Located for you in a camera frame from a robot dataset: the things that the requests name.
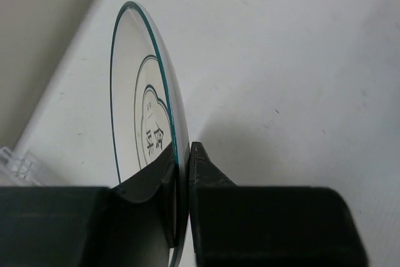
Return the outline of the white plate teal rim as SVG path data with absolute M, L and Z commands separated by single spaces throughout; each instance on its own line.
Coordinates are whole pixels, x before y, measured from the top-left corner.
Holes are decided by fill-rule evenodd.
M 124 266 L 178 266 L 188 224 L 189 138 L 165 43 L 128 1 L 112 34 L 109 102 L 118 184 L 112 233 Z

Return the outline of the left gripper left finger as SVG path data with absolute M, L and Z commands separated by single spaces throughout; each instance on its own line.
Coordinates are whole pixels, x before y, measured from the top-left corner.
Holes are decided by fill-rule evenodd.
M 1 186 L 2 266 L 176 266 L 172 147 L 114 188 Z

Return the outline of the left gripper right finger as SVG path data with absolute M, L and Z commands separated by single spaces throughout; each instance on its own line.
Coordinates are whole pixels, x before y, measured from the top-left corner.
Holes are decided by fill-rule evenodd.
M 367 266 L 348 205 L 333 189 L 238 186 L 191 145 L 189 214 L 198 266 Z

